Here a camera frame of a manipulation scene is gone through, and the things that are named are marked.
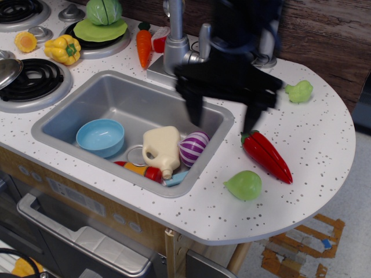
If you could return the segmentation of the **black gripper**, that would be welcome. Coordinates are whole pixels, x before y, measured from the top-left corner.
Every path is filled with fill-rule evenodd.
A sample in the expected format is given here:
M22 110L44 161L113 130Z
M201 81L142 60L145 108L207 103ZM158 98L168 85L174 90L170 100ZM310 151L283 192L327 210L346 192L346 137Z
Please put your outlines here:
M243 103L247 106L243 132L249 133L261 113L275 108L283 82L251 65L248 53L223 52L214 46L202 63L182 64L174 69L176 90L185 99L189 119L200 126L203 98Z

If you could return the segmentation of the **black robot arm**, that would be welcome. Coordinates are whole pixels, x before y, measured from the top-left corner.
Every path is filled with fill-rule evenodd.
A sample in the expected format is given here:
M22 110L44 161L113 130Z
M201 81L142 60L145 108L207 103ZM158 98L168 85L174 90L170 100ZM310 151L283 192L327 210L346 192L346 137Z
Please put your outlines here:
M209 58L174 69L176 90L192 124L199 126L203 98L211 97L247 106L243 132L250 132L261 113L274 108L283 82L252 65L250 55L262 30L271 31L280 1L216 1Z

